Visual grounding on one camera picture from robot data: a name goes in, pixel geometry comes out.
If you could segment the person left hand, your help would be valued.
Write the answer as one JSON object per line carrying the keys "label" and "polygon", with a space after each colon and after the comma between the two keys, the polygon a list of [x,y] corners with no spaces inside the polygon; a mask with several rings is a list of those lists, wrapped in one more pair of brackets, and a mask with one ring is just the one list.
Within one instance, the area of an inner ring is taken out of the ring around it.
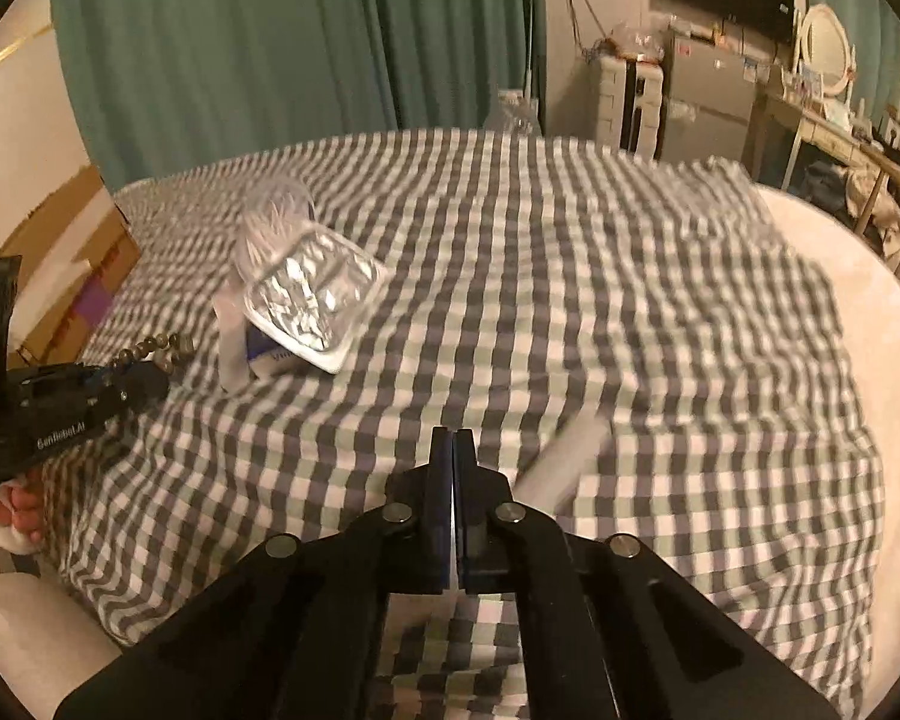
{"label": "person left hand", "polygon": [[38,468],[32,468],[7,489],[4,499],[0,497],[0,527],[7,527],[20,538],[27,539],[29,548],[25,554],[40,550],[43,538],[43,484]]}

